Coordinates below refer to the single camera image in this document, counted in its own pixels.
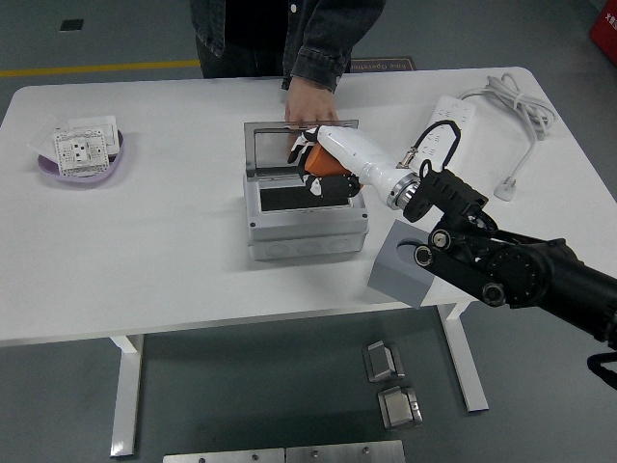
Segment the person's left hand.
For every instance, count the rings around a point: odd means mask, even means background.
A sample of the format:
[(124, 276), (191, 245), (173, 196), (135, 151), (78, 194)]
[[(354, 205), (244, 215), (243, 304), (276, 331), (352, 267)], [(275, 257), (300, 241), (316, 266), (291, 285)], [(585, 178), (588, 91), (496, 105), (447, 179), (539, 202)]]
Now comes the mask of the person's left hand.
[(334, 94), (327, 87), (294, 76), (287, 90), (284, 119), (288, 123), (336, 122)]

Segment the robot right hand white shell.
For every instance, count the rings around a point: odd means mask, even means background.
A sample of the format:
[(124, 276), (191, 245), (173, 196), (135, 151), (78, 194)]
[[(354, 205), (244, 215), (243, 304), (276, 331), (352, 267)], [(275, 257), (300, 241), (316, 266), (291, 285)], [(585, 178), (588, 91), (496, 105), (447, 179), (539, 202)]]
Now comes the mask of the robot right hand white shell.
[(341, 125), (319, 125), (289, 140), (289, 164), (297, 164), (308, 191), (324, 199), (357, 196), (375, 188), (392, 209), (403, 209), (419, 186), (419, 176), (395, 165), (393, 158), (363, 132)]

